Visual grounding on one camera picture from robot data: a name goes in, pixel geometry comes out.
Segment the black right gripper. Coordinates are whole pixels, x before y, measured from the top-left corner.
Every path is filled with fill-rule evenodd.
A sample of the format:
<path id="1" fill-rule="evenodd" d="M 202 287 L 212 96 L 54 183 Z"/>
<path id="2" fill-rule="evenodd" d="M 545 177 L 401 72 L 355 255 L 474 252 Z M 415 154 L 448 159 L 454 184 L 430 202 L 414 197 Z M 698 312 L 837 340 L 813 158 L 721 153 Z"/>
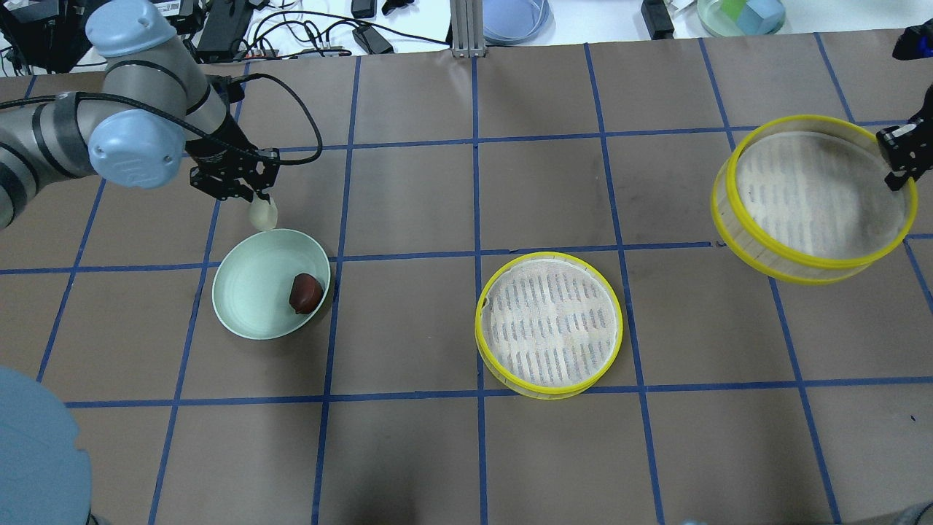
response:
<path id="1" fill-rule="evenodd" d="M 906 123 L 884 128 L 876 140 L 889 173 L 884 183 L 899 192 L 907 182 L 917 182 L 932 166 L 932 87 L 924 93 L 920 110 Z"/>

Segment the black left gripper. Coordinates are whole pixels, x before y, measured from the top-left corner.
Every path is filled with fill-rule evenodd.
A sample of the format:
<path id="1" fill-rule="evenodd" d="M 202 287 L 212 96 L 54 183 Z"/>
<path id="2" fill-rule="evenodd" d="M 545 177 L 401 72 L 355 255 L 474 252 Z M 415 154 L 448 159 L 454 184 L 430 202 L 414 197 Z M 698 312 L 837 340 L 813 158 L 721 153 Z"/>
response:
<path id="1" fill-rule="evenodd" d="M 279 149 L 257 150 L 259 160 L 246 158 L 227 150 L 207 157 L 193 157 L 195 166 L 190 170 L 190 185 L 219 201 L 242 198 L 271 202 L 269 190 L 276 183 L 281 159 Z"/>

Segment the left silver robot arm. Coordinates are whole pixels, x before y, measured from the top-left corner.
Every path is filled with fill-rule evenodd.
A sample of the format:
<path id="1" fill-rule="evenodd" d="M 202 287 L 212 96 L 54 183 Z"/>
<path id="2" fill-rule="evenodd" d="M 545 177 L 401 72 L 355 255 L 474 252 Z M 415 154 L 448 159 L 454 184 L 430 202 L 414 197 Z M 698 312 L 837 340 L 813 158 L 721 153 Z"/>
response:
<path id="1" fill-rule="evenodd" d="M 193 160 L 193 188 L 249 203 L 257 230 L 273 229 L 269 190 L 280 159 L 259 149 L 231 114 L 231 77 L 206 74 L 149 1 L 113 1 L 85 33 L 106 60 L 100 93 L 64 92 L 2 107 L 1 224 L 7 228 L 50 184 L 97 175 L 126 188 L 160 188 Z"/>

